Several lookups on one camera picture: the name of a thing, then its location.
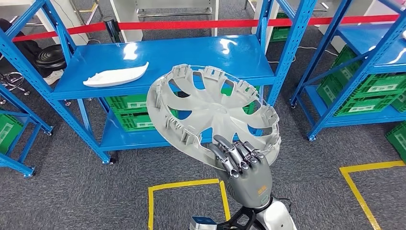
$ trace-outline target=red barrier rope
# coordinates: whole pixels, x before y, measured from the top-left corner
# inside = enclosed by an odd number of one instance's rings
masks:
[[[373,16],[351,16],[344,17],[342,24],[349,23],[373,23],[373,22],[393,22],[398,18],[398,14],[373,15]],[[332,18],[311,18],[308,25],[330,24]],[[181,29],[205,29],[205,28],[232,28],[232,27],[253,27],[257,26],[258,20],[219,20],[219,21],[172,21],[172,22],[133,22],[118,23],[121,30],[181,30]],[[292,21],[286,18],[269,20],[271,26],[291,26]],[[89,33],[105,30],[104,23],[94,23],[69,28],[71,35]],[[45,32],[40,34],[30,34],[19,36],[13,39],[14,42],[43,39],[57,36],[55,32]]]

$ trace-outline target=blue shelf board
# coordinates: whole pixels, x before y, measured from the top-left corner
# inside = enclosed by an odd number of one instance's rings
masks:
[[[391,23],[340,26],[339,35],[357,54],[372,50],[383,38]],[[391,73],[406,71],[406,40],[400,35],[385,54],[378,60],[373,73]]]
[[[317,110],[318,115],[321,117],[327,110],[327,106],[323,99],[318,95],[317,85],[305,86],[304,91],[309,96],[310,101]],[[332,116],[323,125],[323,127],[339,127],[339,126],[351,126],[351,125],[364,125],[374,123],[385,123],[394,121],[406,120],[406,112],[401,113],[393,108],[391,105],[386,107],[381,112],[348,115],[348,116]]]
[[[83,81],[110,69],[142,66],[145,74],[123,85],[92,88]],[[252,85],[276,81],[255,35],[198,37],[78,46],[52,96],[57,100],[147,93],[173,66],[214,66]]]
[[[102,151],[170,146],[156,130],[125,132],[112,111],[107,115],[101,139]],[[206,132],[203,134],[202,143],[209,142],[212,142],[211,133]]]

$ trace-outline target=blue metal shelf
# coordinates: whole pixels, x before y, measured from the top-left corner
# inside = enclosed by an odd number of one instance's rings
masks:
[[[381,0],[391,8],[398,7],[392,4],[391,0]],[[351,93],[362,83],[370,74],[391,73],[406,71],[406,41],[402,38],[402,32],[406,30],[406,12],[400,12],[396,22],[392,24],[368,24],[355,26],[339,26],[346,11],[350,7],[351,0],[342,0],[331,24],[327,28],[317,51],[311,59],[303,77],[300,79],[298,87],[290,98],[292,108],[296,103],[300,104],[304,113],[312,125],[312,129],[307,134],[310,141],[316,139],[317,133],[326,127],[339,127],[350,125],[373,124],[383,122],[393,122],[406,120],[406,113],[400,113],[392,106],[388,106],[381,112],[366,113],[358,115],[346,115],[334,117],[334,113],[343,105]],[[325,72],[317,77],[310,79],[317,63],[321,59],[325,49],[334,36],[339,35],[348,46],[358,55],[350,61]],[[333,103],[327,107],[321,97],[318,95],[316,85],[313,82],[327,76],[328,74],[351,64],[354,61],[363,60],[360,68],[349,79],[342,91],[334,99]],[[307,109],[302,101],[302,93],[306,93],[316,108],[318,113],[317,121],[312,117],[312,113]]]
[[[295,14],[286,0],[278,0],[292,20],[292,28],[282,51],[278,67],[273,72],[265,57],[265,34],[273,1],[264,1],[255,35],[234,35],[220,37],[200,37],[171,40],[142,41],[127,44],[108,44],[76,46],[57,15],[50,0],[36,0],[11,27],[10,31],[0,31],[0,52],[4,54],[18,71],[24,73],[29,83],[52,105],[72,129],[93,149],[103,163],[110,163],[109,150],[124,150],[167,146],[168,143],[155,130],[124,132],[116,118],[109,112],[103,97],[146,93],[151,83],[173,66],[190,64],[214,66],[225,72],[246,80],[252,85],[271,85],[269,95],[263,97],[274,105],[283,81],[292,64],[293,57],[306,30],[317,0],[302,0]],[[61,41],[67,68],[59,83],[52,90],[33,68],[28,60],[11,42],[12,37],[29,20],[33,12],[42,9],[50,19]],[[108,69],[129,68],[144,65],[149,67],[144,76],[127,84],[91,88],[83,81],[95,73]],[[82,98],[99,98],[107,112],[104,134],[98,142],[92,132],[89,118]],[[64,99],[77,99],[81,118],[79,121],[65,107]],[[211,142],[211,137],[203,133],[202,142]]]
[[[340,26],[339,35],[358,55],[364,54],[379,43],[392,24],[368,24]],[[400,35],[382,55],[371,70],[372,73],[392,73],[406,71],[406,40]]]
[[[1,114],[9,114],[14,116],[19,122],[23,124],[23,128],[19,134],[14,138],[9,149],[6,153],[0,153],[0,167],[8,167],[21,172],[24,177],[31,177],[34,173],[34,167],[28,167],[24,165],[24,160],[28,155],[28,152],[33,145],[36,136],[42,129],[45,133],[51,134],[52,127],[46,124],[42,119],[40,119],[32,110],[30,110],[26,105],[24,105],[14,94],[8,91],[4,86],[0,85],[0,95],[4,97],[8,103],[12,104],[14,107],[18,108],[20,112],[11,112],[1,110]],[[18,159],[11,158],[11,153],[14,147],[20,141],[23,132],[26,130],[27,126],[33,123],[35,125],[30,137],[28,138],[23,150],[21,151]]]
[[[136,81],[106,88],[83,85],[95,73],[142,66],[147,61],[147,71]],[[255,35],[183,38],[78,46],[52,96],[62,100],[146,93],[157,78],[183,63],[221,68],[253,85],[276,81]]]
[[[156,130],[125,132],[110,111],[104,126],[100,149],[103,151],[142,149],[170,144]],[[202,143],[212,142],[212,137],[203,135]]]
[[[307,93],[310,101],[316,108],[318,115],[321,117],[327,111],[327,106],[324,103],[323,99],[317,93],[316,89],[317,85],[309,85],[305,86],[304,91]],[[400,113],[392,106],[388,106],[381,112],[377,113],[337,116],[337,117],[333,116],[328,121],[326,121],[325,127],[364,125],[364,124],[375,124],[404,120],[406,120],[406,112]]]

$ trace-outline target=crate label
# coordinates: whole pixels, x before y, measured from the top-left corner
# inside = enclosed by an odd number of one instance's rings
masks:
[[[369,90],[367,92],[382,92],[382,91],[395,90],[397,85],[398,84],[372,86],[372,87],[369,88]]]
[[[344,75],[344,77],[349,80],[352,77],[351,71],[349,71],[347,68],[341,69],[341,73]]]
[[[327,97],[330,98],[331,101],[333,101],[336,97],[334,96],[333,92],[330,90],[330,88],[328,87],[328,85],[326,85],[325,87],[323,87],[324,92],[326,92]]]
[[[6,123],[3,129],[0,131],[0,144],[4,141],[7,137],[8,133],[10,132],[11,128],[13,127],[12,124]]]
[[[348,112],[353,113],[353,112],[369,111],[369,110],[372,110],[374,107],[375,107],[375,105],[353,107]]]
[[[405,102],[406,96],[404,94],[401,94],[397,99],[400,100],[400,102]]]
[[[127,102],[128,109],[143,108],[147,106],[147,102]]]
[[[406,139],[403,137],[403,135],[401,133],[396,134],[395,138],[397,141],[399,141],[399,143],[402,145],[402,147],[404,149],[406,149]]]
[[[137,123],[138,128],[151,127],[151,126],[154,126],[154,124],[152,122],[139,122],[139,123]]]

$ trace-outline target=cable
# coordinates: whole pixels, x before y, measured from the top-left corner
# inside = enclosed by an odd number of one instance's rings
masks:
[[[61,8],[62,12],[66,15],[66,17],[69,19],[70,23],[72,24],[73,27],[75,27],[75,25],[73,24],[73,21],[68,17],[68,14],[66,14],[66,12],[63,10],[62,6],[56,1],[54,0],[54,2]],[[81,37],[83,39],[84,42],[86,42],[86,39],[84,39],[80,34],[77,34],[79,37]]]
[[[293,56],[293,61],[292,61],[292,63],[294,63],[296,61],[296,55],[295,56]],[[278,61],[268,61],[268,63],[279,63]]]
[[[272,196],[273,198],[277,199],[277,200],[287,200],[287,201],[289,201],[289,205],[288,205],[289,210],[288,210],[288,212],[289,212],[289,213],[291,212],[293,202],[292,202],[289,198],[277,198],[277,197],[274,196],[272,193],[271,193],[271,196]]]
[[[302,49],[317,49],[316,47],[304,47],[304,46],[298,46],[298,48],[302,48]],[[331,52],[331,51],[328,51],[328,50],[325,50],[325,51],[326,51],[327,53],[329,53],[329,54],[332,54],[332,55],[338,57],[338,54],[335,54],[335,53],[333,53],[333,52]]]
[[[298,48],[302,48],[302,49],[317,49],[316,47],[304,47],[304,46],[298,46]],[[334,55],[334,56],[336,56],[336,57],[338,57],[338,54],[335,54],[335,53],[333,53],[333,52],[331,52],[331,51],[328,51],[328,50],[325,50],[327,53],[329,53],[329,54],[331,54],[331,55]],[[294,56],[293,57],[293,61],[292,61],[292,63],[294,63],[294,61],[296,61],[296,56]],[[268,61],[268,63],[279,63],[278,61]]]

